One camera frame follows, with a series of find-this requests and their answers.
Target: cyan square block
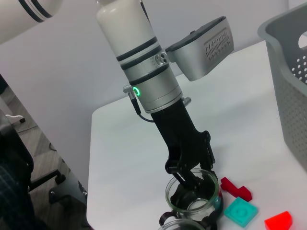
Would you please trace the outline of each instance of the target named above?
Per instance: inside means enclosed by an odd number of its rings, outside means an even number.
[[[225,216],[243,228],[247,226],[257,213],[258,209],[255,206],[240,197],[235,199],[235,201],[226,208],[224,212]]]

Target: clear glass container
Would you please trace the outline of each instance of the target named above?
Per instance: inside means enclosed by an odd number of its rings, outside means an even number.
[[[175,219],[163,225],[159,230],[204,230],[204,228],[189,219]]]
[[[202,169],[191,171],[200,178],[201,188],[197,191],[186,189],[173,178],[166,187],[165,198],[178,218],[201,221],[212,212],[220,210],[223,205],[222,193],[217,178],[211,172]]]

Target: white robot arm segment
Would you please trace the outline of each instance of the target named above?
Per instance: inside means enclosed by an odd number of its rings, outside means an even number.
[[[0,0],[0,44],[55,15],[62,0]]]

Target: white table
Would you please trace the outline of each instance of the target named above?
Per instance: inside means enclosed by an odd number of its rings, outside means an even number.
[[[286,146],[264,42],[227,57],[206,77],[177,80],[199,131],[208,130],[218,178],[253,194],[258,215],[248,230],[288,210],[292,230],[307,228],[307,173]],[[87,219],[95,230],[157,230],[169,211],[166,144],[154,124],[141,120],[129,98],[93,113]],[[223,193],[227,207],[234,200]],[[221,230],[241,229],[227,217]]]

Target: red plastic piece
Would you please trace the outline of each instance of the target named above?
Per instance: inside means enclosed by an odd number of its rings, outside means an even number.
[[[221,188],[229,192],[234,197],[240,197],[247,202],[253,199],[251,192],[244,186],[238,189],[226,177],[221,179],[221,183]]]
[[[264,221],[267,230],[289,230],[292,225],[292,216],[286,211]]]

